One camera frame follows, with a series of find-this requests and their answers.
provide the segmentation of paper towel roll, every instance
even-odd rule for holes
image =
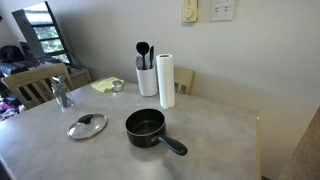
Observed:
[[[173,55],[160,54],[157,56],[158,84],[160,105],[168,109],[175,104]]]

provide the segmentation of saucepan handle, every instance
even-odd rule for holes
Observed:
[[[167,136],[158,136],[158,140],[165,144],[171,151],[180,156],[184,156],[188,153],[187,147],[175,139]]]

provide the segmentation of chair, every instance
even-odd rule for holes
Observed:
[[[195,72],[174,68],[174,90],[176,93],[191,95]]]
[[[27,109],[31,109],[55,98],[50,87],[56,83],[53,77],[59,75],[66,77],[67,86],[73,90],[73,82],[63,63],[14,74],[3,78],[2,82]]]

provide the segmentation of glass jar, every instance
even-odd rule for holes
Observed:
[[[61,108],[66,108],[74,104],[72,94],[66,83],[52,84],[52,92]]]

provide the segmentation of yellow cloth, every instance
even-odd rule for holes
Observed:
[[[112,90],[112,85],[113,85],[112,82],[116,80],[120,80],[121,84],[125,83],[124,80],[122,79],[118,79],[116,77],[110,77],[110,78],[91,84],[91,87],[93,87],[94,89],[100,92],[109,92]]]

